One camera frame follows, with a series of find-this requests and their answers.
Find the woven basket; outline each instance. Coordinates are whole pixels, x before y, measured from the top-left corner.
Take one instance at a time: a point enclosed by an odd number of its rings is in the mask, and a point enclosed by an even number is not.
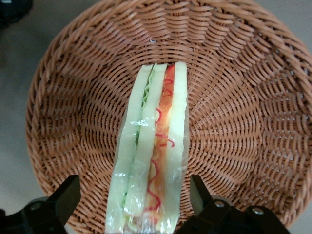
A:
[[[290,226],[312,196],[312,56],[249,0],[106,0],[65,27],[35,73],[27,143],[49,195],[79,174],[69,220],[102,233],[120,124],[143,64],[188,66],[190,153],[178,227],[193,211],[190,175],[244,210]]]

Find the white surface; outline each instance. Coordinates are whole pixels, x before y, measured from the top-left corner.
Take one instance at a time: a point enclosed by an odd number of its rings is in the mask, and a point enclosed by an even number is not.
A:
[[[311,0],[255,0],[273,12],[312,52]],[[35,0],[20,23],[0,32],[0,207],[17,212],[43,196],[27,155],[25,110],[36,66],[55,35],[96,0]],[[290,228],[311,233],[312,205]]]

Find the sandwich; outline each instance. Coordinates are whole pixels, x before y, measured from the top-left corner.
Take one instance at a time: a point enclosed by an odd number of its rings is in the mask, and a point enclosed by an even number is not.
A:
[[[143,65],[119,132],[105,233],[174,232],[188,138],[187,67]]]

